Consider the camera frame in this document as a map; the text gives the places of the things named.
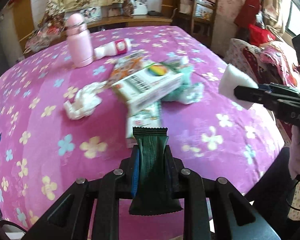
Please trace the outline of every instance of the person's leg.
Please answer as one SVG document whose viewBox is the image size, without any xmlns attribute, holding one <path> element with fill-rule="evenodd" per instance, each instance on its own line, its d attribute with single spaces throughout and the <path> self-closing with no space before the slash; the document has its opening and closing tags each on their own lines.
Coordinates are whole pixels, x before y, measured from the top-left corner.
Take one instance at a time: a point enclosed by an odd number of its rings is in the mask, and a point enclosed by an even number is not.
<svg viewBox="0 0 300 240">
<path fill-rule="evenodd" d="M 295 180 L 292 180 L 288 170 L 289 148 L 282 148 L 278 157 L 266 171 L 260 181 L 245 195 L 248 201 L 253 201 L 253 207 L 280 235 L 287 220 L 294 195 Z"/>
</svg>

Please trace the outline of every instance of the pink label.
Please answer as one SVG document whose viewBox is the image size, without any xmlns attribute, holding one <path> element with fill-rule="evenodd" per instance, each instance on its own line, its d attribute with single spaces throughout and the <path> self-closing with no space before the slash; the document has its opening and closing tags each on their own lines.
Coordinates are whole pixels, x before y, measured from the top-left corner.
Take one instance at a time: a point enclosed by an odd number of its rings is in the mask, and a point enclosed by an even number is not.
<svg viewBox="0 0 300 240">
<path fill-rule="evenodd" d="M 114 41 L 115 48 L 117 49 L 117 55 L 127 53 L 127 43 L 125 39 Z"/>
</svg>

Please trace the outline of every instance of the window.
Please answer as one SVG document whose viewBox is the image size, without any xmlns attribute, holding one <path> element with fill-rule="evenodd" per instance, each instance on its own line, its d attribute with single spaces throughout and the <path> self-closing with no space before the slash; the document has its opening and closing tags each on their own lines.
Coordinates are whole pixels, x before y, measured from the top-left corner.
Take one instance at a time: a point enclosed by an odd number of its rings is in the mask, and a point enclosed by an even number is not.
<svg viewBox="0 0 300 240">
<path fill-rule="evenodd" d="M 300 34 L 300 11 L 292 1 L 286 30 L 293 36 Z"/>
</svg>

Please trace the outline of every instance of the metal screw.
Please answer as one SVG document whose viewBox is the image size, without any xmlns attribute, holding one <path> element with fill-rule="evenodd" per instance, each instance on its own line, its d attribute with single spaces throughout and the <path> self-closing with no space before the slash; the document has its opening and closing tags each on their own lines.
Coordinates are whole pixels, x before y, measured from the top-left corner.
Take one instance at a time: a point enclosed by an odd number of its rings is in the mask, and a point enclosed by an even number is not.
<svg viewBox="0 0 300 240">
<path fill-rule="evenodd" d="M 121 175 L 121 174 L 123 174 L 123 170 L 121 170 L 121 169 L 115 169 L 115 170 L 113 171 L 113 173 L 114 173 L 115 175 Z"/>
<path fill-rule="evenodd" d="M 85 183 L 85 181 L 86 181 L 85 178 L 77 178 L 77 179 L 75 180 L 75 182 L 76 182 L 77 184 L 83 184 L 83 183 Z"/>
<path fill-rule="evenodd" d="M 190 170 L 189 170 L 189 169 L 182 169 L 182 170 L 181 170 L 181 173 L 182 173 L 183 175 L 189 175 L 189 174 L 190 174 Z"/>
<path fill-rule="evenodd" d="M 226 178 L 224 178 L 224 177 L 220 177 L 219 179 L 218 179 L 218 182 L 220 183 L 220 184 L 227 184 L 227 182 L 228 182 L 228 180 L 226 179 Z"/>
</svg>

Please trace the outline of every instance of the purple floral bedsheet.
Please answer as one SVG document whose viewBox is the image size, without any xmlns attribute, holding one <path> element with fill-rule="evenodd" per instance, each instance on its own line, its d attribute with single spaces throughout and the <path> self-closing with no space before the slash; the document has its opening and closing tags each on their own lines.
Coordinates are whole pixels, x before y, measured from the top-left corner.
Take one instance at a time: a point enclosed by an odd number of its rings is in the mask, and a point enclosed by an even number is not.
<svg viewBox="0 0 300 240">
<path fill-rule="evenodd" d="M 260 105 L 245 110 L 218 94 L 226 63 L 178 27 L 158 26 L 92 33 L 94 47 L 130 38 L 133 50 L 154 61 L 187 55 L 193 82 L 205 85 L 192 105 L 162 103 L 163 126 L 174 157 L 201 176 L 224 176 L 246 193 L 283 146 L 270 115 Z M 3 218 L 28 229 L 78 177 L 101 178 L 130 156 L 127 109 L 110 90 L 90 116 L 67 118 L 66 100 L 83 86 L 107 80 L 117 57 L 74 69 L 66 42 L 16 64 L 0 78 L 0 208 Z M 181 235 L 183 212 L 130 216 L 120 202 L 120 239 L 170 239 Z"/>
</svg>

